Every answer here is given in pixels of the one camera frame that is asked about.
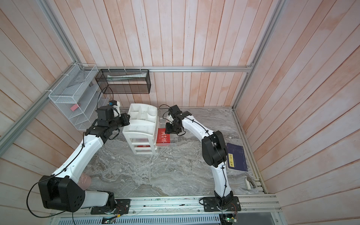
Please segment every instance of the red box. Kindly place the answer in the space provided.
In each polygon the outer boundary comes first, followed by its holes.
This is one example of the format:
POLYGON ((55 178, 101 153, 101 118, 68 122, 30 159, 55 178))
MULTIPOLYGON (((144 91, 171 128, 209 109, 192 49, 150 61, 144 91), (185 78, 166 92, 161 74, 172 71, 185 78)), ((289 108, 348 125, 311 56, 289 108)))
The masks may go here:
POLYGON ((156 139, 157 144, 170 143, 170 134, 165 133, 165 128, 158 129, 158 136, 156 139))

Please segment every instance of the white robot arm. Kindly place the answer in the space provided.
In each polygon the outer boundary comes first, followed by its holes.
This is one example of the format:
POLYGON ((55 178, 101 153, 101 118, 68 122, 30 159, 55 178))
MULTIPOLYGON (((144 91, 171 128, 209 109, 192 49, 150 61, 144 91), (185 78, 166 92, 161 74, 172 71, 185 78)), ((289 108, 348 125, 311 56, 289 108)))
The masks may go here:
MULTIPOLYGON (((114 211, 117 203, 112 192, 84 191, 77 183, 86 165, 112 132, 130 124, 129 115, 119 114, 119 105, 111 101, 110 105, 100 107, 98 119, 84 133, 83 141, 71 156, 53 175, 40 179, 39 190, 45 208, 75 212, 80 208, 98 207, 105 213, 114 211)), ((179 134, 185 128, 202 142, 202 155, 214 176, 217 206, 223 209, 232 201, 233 193, 226 175, 227 149, 222 133, 207 129, 191 113, 181 112, 177 105, 170 107, 168 119, 171 123, 166 124, 166 133, 179 134)))
POLYGON ((166 123, 165 133, 179 134, 182 129, 187 129, 201 141, 203 158, 214 176, 217 207, 226 208, 234 196, 226 174, 227 148, 222 133, 206 128, 191 113, 182 112, 177 105, 169 108, 167 119, 170 123, 166 123))
POLYGON ((86 165, 112 132, 120 132, 120 127, 130 124, 130 116, 119 114, 119 106, 119 102, 112 100, 109 105, 98 108, 98 118, 86 130, 83 141, 71 156, 53 175, 40 179, 39 190, 45 208, 75 212, 80 208, 99 206, 105 213, 114 210, 116 202, 112 192, 84 191, 77 183, 86 165))

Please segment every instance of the cable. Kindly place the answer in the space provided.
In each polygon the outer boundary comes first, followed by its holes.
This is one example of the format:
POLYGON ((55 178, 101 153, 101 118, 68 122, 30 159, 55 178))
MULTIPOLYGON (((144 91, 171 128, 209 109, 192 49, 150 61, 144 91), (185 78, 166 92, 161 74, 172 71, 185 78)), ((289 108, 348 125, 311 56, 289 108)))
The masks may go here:
POLYGON ((115 107, 113 107, 112 110, 114 110, 117 113, 117 116, 115 116, 115 118, 120 117, 120 113, 117 111, 117 109, 115 107))
POLYGON ((165 115, 165 113, 167 113, 167 112, 169 112, 169 110, 168 111, 166 111, 166 112, 164 112, 164 114, 162 115, 162 118, 164 119, 164 120, 167 120, 167 121, 169 121, 170 123, 172 123, 170 120, 168 120, 167 118, 164 118, 164 115, 165 115))
POLYGON ((170 106, 166 105, 166 104, 162 104, 161 106, 159 106, 159 109, 170 109, 170 106))
POLYGON ((204 198, 199 199, 199 204, 202 205, 202 206, 204 206, 204 204, 202 204, 202 203, 200 202, 201 200, 204 201, 204 198))
POLYGON ((236 209, 236 206, 233 204, 233 203, 231 203, 233 206, 234 206, 234 208, 235 208, 235 216, 236 216, 236 218, 238 217, 238 210, 236 209))
MULTIPOLYGON (((185 118, 188 119, 188 120, 191 120, 193 123, 195 122, 195 123, 197 123, 199 126, 201 126, 201 127, 207 132, 207 134, 208 134, 209 137, 210 137, 209 130, 205 129, 201 124, 199 124, 198 122, 196 122, 195 119, 192 120, 192 119, 189 119, 189 118, 187 118, 187 117, 185 117, 185 118)), ((217 151, 217 153, 219 154, 220 159, 222 159, 222 161, 224 162, 224 165, 221 167, 222 173, 223 173, 224 179, 225 179, 225 188, 224 188, 224 193, 222 194, 222 200, 221 200, 221 214, 222 214, 222 207, 223 207, 223 203, 224 203, 225 190, 226 190, 226 188, 227 188, 227 185, 226 185, 226 176, 225 176, 225 172, 224 172, 225 161, 224 161, 223 158, 221 157, 218 149, 216 149, 216 151, 217 151)))
POLYGON ((201 126, 201 127, 205 130, 205 132, 207 133, 207 135, 209 135, 209 137, 210 137, 209 130, 205 129, 201 124, 199 124, 198 122, 196 122, 195 119, 192 120, 192 119, 187 118, 187 117, 185 117, 185 118, 188 119, 188 120, 190 120, 190 121, 192 121, 193 123, 195 122, 195 123, 197 123, 199 126, 201 126))
POLYGON ((71 162, 64 169, 62 169, 62 171, 66 171, 66 168, 79 156, 79 154, 81 153, 84 147, 85 147, 85 132, 82 133, 82 145, 79 153, 75 156, 73 160, 71 160, 71 162))
POLYGON ((179 137, 181 137, 181 136, 183 136, 183 135, 185 135, 186 134, 186 131, 184 130, 184 129, 182 129, 183 130, 183 134, 181 134, 181 135, 179 135, 179 134, 176 134, 177 136, 179 136, 179 137))
MULTIPOLYGON (((64 167, 64 168, 60 171, 60 173, 58 173, 58 174, 56 174, 56 175, 54 175, 54 176, 51 176, 51 177, 49 177, 49 178, 46 178, 45 180, 50 180, 51 178, 56 177, 56 176, 58 176, 59 174, 61 174, 63 171, 66 171, 66 168, 76 159, 76 157, 78 157, 78 155, 80 154, 80 152, 82 151, 82 149, 83 149, 84 147, 85 147, 85 132, 82 133, 81 149, 80 149, 79 153, 75 156, 75 158, 74 158, 66 167, 64 167)), ((65 212, 65 211, 62 211, 62 212, 59 212, 59 213, 56 213, 56 214, 53 214, 53 215, 50 215, 50 216, 38 216, 38 215, 35 215, 35 214, 31 211, 31 209, 30 209, 30 207, 29 207, 29 196, 30 196, 31 190, 35 187, 35 185, 37 185, 38 183, 43 182, 43 181, 45 181, 45 180, 41 180, 41 181, 36 182, 36 183, 30 188, 29 192, 27 193, 27 197, 26 197, 26 206, 27 206, 27 209, 29 210, 29 212, 30 212, 33 216, 36 216, 36 217, 38 217, 38 218, 49 218, 49 217, 56 216, 56 215, 59 215, 59 214, 65 212)))
POLYGON ((45 180, 41 180, 41 181, 36 182, 36 183, 30 188, 29 193, 27 193, 27 197, 26 197, 26 206, 27 206, 27 209, 29 210, 29 212, 30 212, 32 215, 36 216, 37 218, 49 218, 49 217, 56 216, 56 215, 59 215, 59 214, 65 212, 65 211, 62 211, 62 212, 59 212, 59 213, 56 213, 56 214, 50 215, 50 216, 38 216, 38 215, 35 215, 35 214, 30 210, 30 208, 29 208, 29 195, 30 195, 30 192, 31 192, 31 190, 35 187, 35 185, 37 185, 38 183, 40 183, 40 182, 42 182, 42 181, 45 181, 45 180))
POLYGON ((114 140, 114 138, 116 138, 120 134, 120 129, 118 128, 116 130, 118 131, 118 133, 112 139, 109 138, 109 140, 114 140))
POLYGON ((75 220, 74 220, 74 212, 72 212, 72 222, 74 223, 74 225, 76 225, 75 220))
POLYGON ((99 93, 99 97, 98 97, 98 101, 96 103, 96 110, 99 108, 99 100, 100 100, 100 97, 101 97, 101 93, 105 93, 106 89, 110 89, 111 90, 111 93, 113 94, 113 100, 114 100, 114 92, 112 91, 111 87, 109 86, 106 86, 104 89, 102 89, 99 93))
POLYGON ((120 208, 119 207, 116 207, 117 208, 117 213, 115 216, 113 217, 110 217, 108 220, 112 220, 112 219, 115 219, 116 217, 118 217, 119 213, 120 213, 120 208))

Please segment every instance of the metal bracket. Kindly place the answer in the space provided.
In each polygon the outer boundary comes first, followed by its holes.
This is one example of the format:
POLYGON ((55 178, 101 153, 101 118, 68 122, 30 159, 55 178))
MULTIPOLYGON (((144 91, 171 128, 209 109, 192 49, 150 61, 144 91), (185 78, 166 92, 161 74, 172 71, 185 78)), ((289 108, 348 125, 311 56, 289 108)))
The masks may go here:
MULTIPOLYGON (((215 198, 216 198, 215 196, 203 198, 205 212, 221 212, 221 210, 217 207, 215 198)), ((234 212, 241 211, 239 198, 234 196, 234 199, 231 202, 229 202, 229 204, 226 207, 228 208, 223 211, 234 211, 234 212)))
MULTIPOLYGON (((114 214, 128 214, 129 213, 129 205, 130 205, 130 199, 115 199, 116 200, 116 205, 115 205, 115 210, 114 210, 114 214)), ((102 207, 93 207, 91 209, 91 215, 101 215, 101 214, 105 214, 105 212, 102 210, 102 207)))

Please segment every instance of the pink wooden wall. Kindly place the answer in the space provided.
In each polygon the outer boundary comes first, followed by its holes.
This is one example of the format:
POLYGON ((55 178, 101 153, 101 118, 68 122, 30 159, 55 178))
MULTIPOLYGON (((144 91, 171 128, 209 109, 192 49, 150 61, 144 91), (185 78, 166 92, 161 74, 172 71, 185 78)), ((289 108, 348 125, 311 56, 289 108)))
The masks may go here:
POLYGON ((236 109, 289 224, 360 224, 359 12, 289 1, 236 109))
MULTIPOLYGON (((245 66, 278 0, 49 0, 82 62, 98 66, 245 66)), ((243 73, 151 73, 146 103, 230 106, 243 73)))
MULTIPOLYGON (((58 78, 72 60, 36 0, 0 1, 0 135, 58 78)), ((71 155, 82 135, 51 104, 0 159, 0 224, 47 224, 26 207, 31 186, 71 155)), ((35 214, 50 210, 34 187, 35 214)))

